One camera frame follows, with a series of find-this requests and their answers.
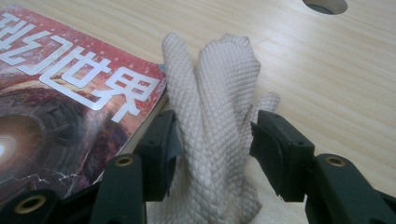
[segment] folded cloth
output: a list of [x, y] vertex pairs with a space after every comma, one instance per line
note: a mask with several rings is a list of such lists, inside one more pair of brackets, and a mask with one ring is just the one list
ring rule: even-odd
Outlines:
[[258, 109], [274, 111], [275, 93], [250, 106], [261, 65], [246, 37], [226, 35], [199, 54], [194, 72], [185, 44], [170, 34], [163, 57], [184, 156], [170, 197], [153, 203], [148, 223], [248, 223], [261, 209], [244, 178]]

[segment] crumpled towel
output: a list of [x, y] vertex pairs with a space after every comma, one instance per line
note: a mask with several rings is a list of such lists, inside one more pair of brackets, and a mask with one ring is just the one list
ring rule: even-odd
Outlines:
[[250, 102], [261, 65], [246, 37], [226, 35], [199, 54], [194, 72], [185, 44], [170, 34], [163, 57], [184, 156], [170, 197], [148, 208], [148, 223], [248, 223], [261, 209], [244, 178], [258, 109], [274, 111], [275, 93]]

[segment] magazine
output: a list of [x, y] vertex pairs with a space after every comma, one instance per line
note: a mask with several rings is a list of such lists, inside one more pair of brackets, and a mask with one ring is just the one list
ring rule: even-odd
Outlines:
[[23, 7], [2, 10], [0, 206], [29, 190], [65, 198], [92, 185], [134, 148], [165, 86], [156, 63]]

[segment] wooden table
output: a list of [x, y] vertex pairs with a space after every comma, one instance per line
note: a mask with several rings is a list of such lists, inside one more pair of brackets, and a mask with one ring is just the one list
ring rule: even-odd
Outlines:
[[[277, 113], [316, 145], [317, 154], [349, 158], [376, 189], [396, 196], [396, 2], [346, 2], [339, 15], [318, 13], [301, 0], [0, 5], [18, 3], [155, 63], [163, 61], [161, 43], [169, 32], [186, 42], [195, 62], [212, 39], [248, 36], [262, 63], [255, 100], [279, 93]], [[304, 205], [281, 202], [254, 160], [247, 175], [263, 203], [253, 223], [306, 223]]]

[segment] white towel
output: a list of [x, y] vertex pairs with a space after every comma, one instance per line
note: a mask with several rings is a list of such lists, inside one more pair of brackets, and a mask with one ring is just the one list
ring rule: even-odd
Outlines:
[[244, 178], [249, 122], [257, 121], [258, 109], [274, 111], [279, 96], [270, 93], [250, 106], [261, 65], [246, 37], [209, 43], [195, 72], [185, 44], [173, 34], [163, 41], [163, 57], [184, 156], [170, 197], [150, 205], [148, 223], [248, 223], [261, 209]]

